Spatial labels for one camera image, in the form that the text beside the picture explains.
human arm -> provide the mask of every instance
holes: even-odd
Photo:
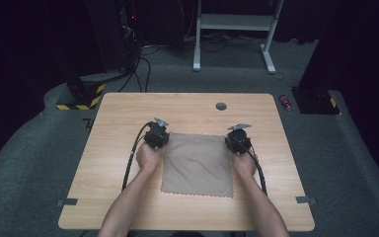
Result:
[[[136,177],[115,199],[104,219],[99,237],[125,237],[144,197],[147,181],[154,173],[163,155],[163,148],[152,149],[143,143],[136,154],[140,166]]]
[[[289,236],[281,214],[254,178],[257,167],[251,156],[248,152],[242,155],[231,153],[231,156],[235,171],[248,194],[255,227],[259,235],[261,237]]]

wooden table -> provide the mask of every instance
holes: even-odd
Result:
[[[227,110],[218,111],[217,103]],[[105,94],[59,219],[64,229],[99,229],[121,190],[134,139],[154,117],[167,121],[169,132],[226,135],[227,127],[251,123],[245,131],[259,155],[268,196],[280,211],[288,230],[310,231],[314,220],[304,197],[274,99],[268,94]],[[128,181],[138,171],[133,162]],[[254,230],[250,208],[233,171],[234,197],[166,194],[160,191],[163,161],[148,185],[132,229],[147,230]]]

shelf leg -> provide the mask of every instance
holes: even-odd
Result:
[[[201,0],[198,0],[198,9],[196,12],[195,48],[193,52],[193,71],[201,70],[201,50],[199,48],[200,38],[201,38]]]
[[[269,32],[266,36],[266,42],[265,44],[261,44],[261,52],[263,53],[266,69],[269,74],[275,74],[276,72],[272,59],[270,58],[269,47],[272,42],[273,34],[275,33],[276,24],[278,23],[279,14],[281,13],[283,3],[284,0],[278,1],[278,5],[276,6],[275,13],[273,14],[272,22],[269,27]]]

hand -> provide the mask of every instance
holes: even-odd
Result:
[[[162,159],[164,150],[164,147],[153,149],[146,142],[143,142],[136,154],[136,160],[140,169],[153,172]]]
[[[241,178],[253,177],[255,172],[257,171],[257,166],[255,165],[255,162],[254,160],[252,160],[252,157],[249,155],[249,153],[245,152],[244,154],[241,154],[241,155],[235,154],[233,152],[230,152],[230,153],[233,159],[233,167],[235,168],[239,176]]]

forearm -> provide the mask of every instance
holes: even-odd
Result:
[[[140,170],[134,180],[116,198],[104,219],[100,237],[127,235],[151,174],[152,172]]]
[[[284,220],[255,179],[252,176],[242,176],[241,181],[248,193],[255,226],[260,236],[289,236]]]

